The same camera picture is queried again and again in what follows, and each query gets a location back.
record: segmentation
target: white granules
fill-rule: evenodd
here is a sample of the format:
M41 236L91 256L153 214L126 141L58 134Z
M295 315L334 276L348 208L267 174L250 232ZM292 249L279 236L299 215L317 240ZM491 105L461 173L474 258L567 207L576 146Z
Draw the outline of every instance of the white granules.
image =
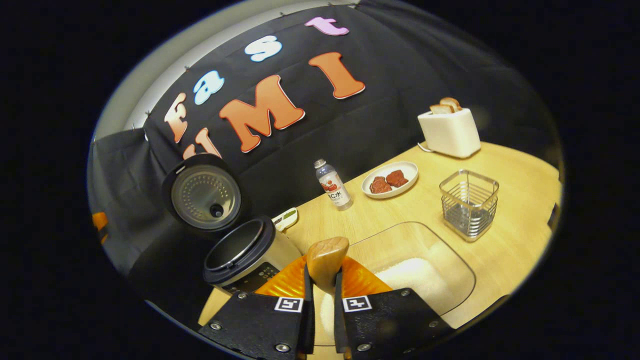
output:
M438 270L425 259L407 259L375 274L393 290L411 288L440 315L458 305ZM322 298L320 319L324 331L333 337L333 297L329 294Z

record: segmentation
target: orange letter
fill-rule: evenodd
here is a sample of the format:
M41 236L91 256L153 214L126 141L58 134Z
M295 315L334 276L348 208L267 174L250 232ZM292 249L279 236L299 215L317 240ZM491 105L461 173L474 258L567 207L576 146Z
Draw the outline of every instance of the orange letter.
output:
M198 134L196 135L196 143L199 143L200 145L202 145L202 147L209 154L217 155L217 157L222 159L222 156L220 156L220 153L218 152L216 147L213 146L213 143L211 142L211 139L209 138L209 129L207 129L206 127L203 127L198 132Z
M180 120L187 116L187 109L185 109L184 105L182 105L182 102L186 98L187 95L184 92L178 94L178 97L175 98L175 101L171 105L171 108L166 112L166 115L164 116L164 122L168 122L171 130L173 131L175 143L180 142L182 135L184 135L184 132L187 129L187 122Z
M329 78L333 85L333 97L336 99L345 99L364 90L364 83L351 76L340 61L341 57L340 53L326 53L309 60L309 65L319 67Z
M305 111L293 105L280 87L280 76L271 75L255 86L255 107L240 100L231 100L220 110L220 117L229 120L242 142L242 152L250 152L260 145L260 137L251 134L249 127L264 136L271 136L273 126L282 130L305 116Z
M191 144L187 146L186 149L184 149L184 152L182 153L182 159L187 160L188 158L194 156L195 154L196 154L196 146Z

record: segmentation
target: meat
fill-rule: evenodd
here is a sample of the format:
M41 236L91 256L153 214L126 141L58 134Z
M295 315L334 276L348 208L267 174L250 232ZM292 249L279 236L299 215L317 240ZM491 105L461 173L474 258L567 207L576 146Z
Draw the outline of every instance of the meat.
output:
M387 184L384 177L376 176L373 179L373 183L369 185L369 190L371 193L385 193L391 191L391 186Z
M404 178L404 174L402 173L402 170L396 170L391 174L387 175L387 183L391 186L395 186L396 188L399 188L400 186L408 182L409 180Z

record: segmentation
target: wooden tabletop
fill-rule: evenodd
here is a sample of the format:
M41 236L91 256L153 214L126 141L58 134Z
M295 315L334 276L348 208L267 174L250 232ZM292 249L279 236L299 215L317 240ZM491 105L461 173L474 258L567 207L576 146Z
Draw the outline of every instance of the wooden tabletop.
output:
M554 204L560 205L558 170L524 152L486 142L479 152L464 160L424 152L416 146L376 168L396 161L411 161L418 166L418 180L408 191L389 199L366 196L361 186L375 170L371 169L345 184L353 198L349 209L338 211L323 194L297 207L298 222L286 234L306 253L314 242L334 236L345 236L354 244L403 222L426 225L476 276L470 296L442 316L452 328L458 328L503 295L509 295L536 266L551 236L549 216ZM500 184L493 224L472 243L446 226L442 214L438 185L459 169L482 174ZM198 323L204 326L227 299L228 295L213 290ZM309 359L342 359L333 347L316 349Z

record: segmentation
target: metal utensil holder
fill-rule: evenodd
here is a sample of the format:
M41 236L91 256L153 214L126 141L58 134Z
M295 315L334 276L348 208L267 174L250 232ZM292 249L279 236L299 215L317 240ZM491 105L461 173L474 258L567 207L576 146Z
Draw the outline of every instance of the metal utensil holder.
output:
M482 236L498 206L497 181L469 170L459 170L440 183L446 224L465 241Z

